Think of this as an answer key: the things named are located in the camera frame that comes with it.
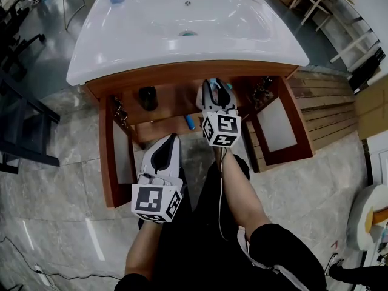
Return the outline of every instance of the white stripe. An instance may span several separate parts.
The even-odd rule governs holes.
[[[27,234],[28,241],[30,242],[31,249],[35,250],[34,245],[32,244],[32,240],[31,240],[30,234],[28,233],[27,226],[26,226],[24,220],[23,220],[23,225],[24,225],[25,233]]]
[[[87,230],[89,231],[90,237],[92,237],[92,242],[95,247],[98,258],[100,259],[100,261],[105,261],[104,254],[102,253],[102,250],[99,246],[95,228],[93,227],[92,222],[90,222],[88,218],[86,219],[86,225],[87,225]]]

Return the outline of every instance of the wooden cabinet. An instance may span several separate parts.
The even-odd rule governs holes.
[[[107,206],[118,207],[131,199],[131,186],[136,182],[132,142],[142,145],[170,133],[201,130],[202,113],[195,101],[207,78],[231,83],[240,116],[252,121],[266,162],[277,164],[311,157],[313,150],[303,117],[285,80],[295,68],[252,61],[184,62],[130,70],[88,82],[86,91],[100,108],[101,169]],[[263,76],[272,76],[272,98],[258,109],[252,104],[250,88]],[[148,86],[156,88],[159,104],[151,112],[145,111],[138,100],[139,88]],[[123,109],[124,115],[120,115],[118,112]],[[193,118],[194,131],[188,128],[184,115]]]
[[[99,100],[99,149],[107,207],[130,202],[132,184],[137,182],[130,127],[120,119],[114,100],[113,95]]]

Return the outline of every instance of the sink basin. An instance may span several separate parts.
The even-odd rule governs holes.
[[[67,81],[184,61],[251,60],[307,65],[277,14],[253,0],[96,0],[85,20]]]

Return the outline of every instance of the cable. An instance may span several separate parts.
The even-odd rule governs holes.
[[[221,147],[221,156],[220,156],[221,162],[219,164],[219,172],[221,174],[221,192],[219,193],[219,204],[218,204],[218,227],[219,227],[219,232],[221,233],[222,238],[225,241],[228,241],[224,237],[224,234],[222,233],[222,229],[221,229],[221,201],[222,201],[222,192],[224,191],[224,186],[223,186],[223,182],[222,182],[222,163],[224,162],[224,158],[226,156],[226,152],[227,152],[227,149],[224,148],[224,147]]]
[[[5,240],[8,240],[8,241],[12,244],[12,246],[16,249],[16,251],[19,252],[19,254],[22,256],[24,262],[25,262],[26,265],[29,267],[29,269],[32,270],[33,272],[37,273],[37,274],[42,274],[42,275],[45,275],[45,276],[60,276],[60,277],[62,277],[62,278],[64,278],[64,279],[66,279],[66,280],[73,280],[73,279],[87,279],[87,278],[89,278],[89,277],[91,277],[91,276],[100,277],[100,278],[114,278],[114,279],[116,279],[116,280],[120,280],[119,278],[114,277],[114,276],[110,276],[110,275],[95,275],[95,274],[90,274],[89,276],[86,276],[86,277],[78,277],[78,276],[76,276],[76,277],[71,277],[71,278],[69,278],[69,277],[66,277],[66,276],[64,276],[64,275],[62,275],[62,274],[60,274],[60,273],[47,274],[47,273],[41,272],[40,270],[35,270],[35,269],[33,269],[33,268],[30,266],[30,264],[29,264],[29,263],[27,262],[27,260],[25,259],[23,253],[20,252],[20,250],[16,247],[16,245],[13,243],[12,240],[10,240],[8,237],[4,237],[4,239],[3,239],[2,241],[0,241],[0,243],[3,243]]]

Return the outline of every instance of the black sleeve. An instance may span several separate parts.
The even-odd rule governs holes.
[[[115,291],[150,290],[150,281],[140,274],[128,274],[120,280]]]

